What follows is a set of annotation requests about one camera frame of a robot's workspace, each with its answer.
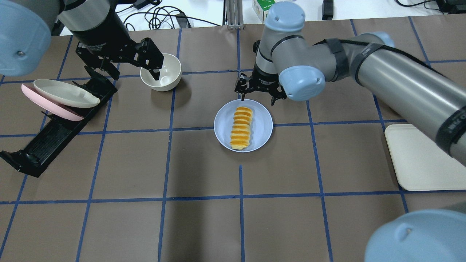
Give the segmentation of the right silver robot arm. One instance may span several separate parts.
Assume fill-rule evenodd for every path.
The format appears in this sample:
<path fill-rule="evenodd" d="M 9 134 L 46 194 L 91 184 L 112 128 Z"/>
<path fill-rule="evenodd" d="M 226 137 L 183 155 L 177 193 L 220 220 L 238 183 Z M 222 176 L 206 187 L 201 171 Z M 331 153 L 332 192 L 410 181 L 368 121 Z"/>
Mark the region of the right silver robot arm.
<path fill-rule="evenodd" d="M 395 48 L 385 32 L 330 38 L 309 46 L 304 10 L 289 1 L 271 5 L 254 44 L 252 75 L 240 74 L 235 92 L 261 91 L 305 101 L 326 82 L 348 76 L 381 98 L 447 155 L 465 165 L 465 88 Z M 376 230 L 366 262 L 464 262 L 465 203 L 409 212 Z"/>

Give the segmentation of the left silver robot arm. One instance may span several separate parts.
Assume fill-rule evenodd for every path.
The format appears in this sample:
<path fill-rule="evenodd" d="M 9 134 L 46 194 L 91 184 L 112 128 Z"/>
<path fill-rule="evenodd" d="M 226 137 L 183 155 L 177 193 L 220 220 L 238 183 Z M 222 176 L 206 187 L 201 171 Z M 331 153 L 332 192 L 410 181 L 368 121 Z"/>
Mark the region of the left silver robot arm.
<path fill-rule="evenodd" d="M 115 8 L 116 0 L 2 0 L 0 2 L 0 72 L 25 76 L 39 65 L 61 22 L 80 44 L 76 53 L 88 70 L 118 80 L 115 63 L 144 68 L 158 80 L 164 56 L 153 40 L 137 43 Z"/>

